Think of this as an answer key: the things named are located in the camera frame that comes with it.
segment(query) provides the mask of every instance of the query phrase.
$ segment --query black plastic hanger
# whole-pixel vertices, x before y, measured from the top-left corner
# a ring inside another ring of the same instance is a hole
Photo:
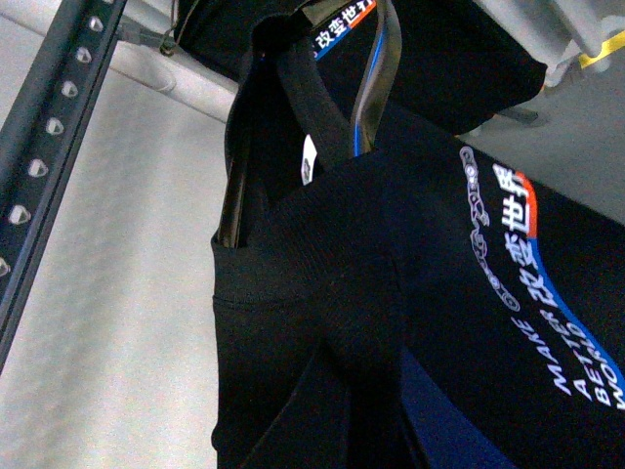
[[[288,18],[289,27],[279,39],[280,43],[290,44],[310,34],[350,3],[351,0],[307,1]],[[401,57],[401,29],[395,7],[391,0],[377,0],[376,3],[378,12],[376,37],[360,82],[350,122],[353,157],[374,148],[375,136]],[[234,112],[244,114],[245,109],[235,109]],[[242,122],[247,121],[244,115],[237,117]],[[229,182],[217,241],[224,247],[236,248],[239,245],[247,183],[249,132],[246,125],[239,125],[236,135],[228,135],[228,140],[234,143],[235,148],[230,149],[233,154],[229,162]]]

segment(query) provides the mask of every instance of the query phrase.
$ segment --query clothing tag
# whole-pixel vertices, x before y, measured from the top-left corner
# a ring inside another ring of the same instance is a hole
[[[316,160],[316,148],[310,135],[304,140],[304,155],[302,157],[302,182],[304,186],[313,180],[314,161]]]

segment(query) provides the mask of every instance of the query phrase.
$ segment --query white wall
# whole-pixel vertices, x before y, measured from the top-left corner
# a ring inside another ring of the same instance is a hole
[[[41,37],[0,40],[1,124]],[[215,467],[223,134],[107,76],[0,377],[3,469]]]

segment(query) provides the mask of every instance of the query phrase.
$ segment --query perforated metal strip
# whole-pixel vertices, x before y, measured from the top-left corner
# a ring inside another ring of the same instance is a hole
[[[102,87],[125,3],[62,1],[0,131],[0,372]]]

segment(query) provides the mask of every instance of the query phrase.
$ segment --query hanging shirt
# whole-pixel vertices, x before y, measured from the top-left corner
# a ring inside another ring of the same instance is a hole
[[[193,3],[180,0],[177,36]],[[200,2],[188,17],[181,46],[206,66],[238,79],[253,27],[269,15],[290,14],[300,4],[302,0]],[[375,36],[375,11],[367,18],[361,14],[374,5],[373,0],[354,0],[312,39],[319,52],[329,50],[319,62],[321,75],[339,104],[351,100],[342,106],[347,112]],[[392,99],[412,112],[459,135],[540,91],[547,67],[475,2],[395,0],[394,5],[403,53]]]
[[[315,70],[257,54],[230,115],[219,467],[622,467],[625,229],[394,103],[347,159]]]

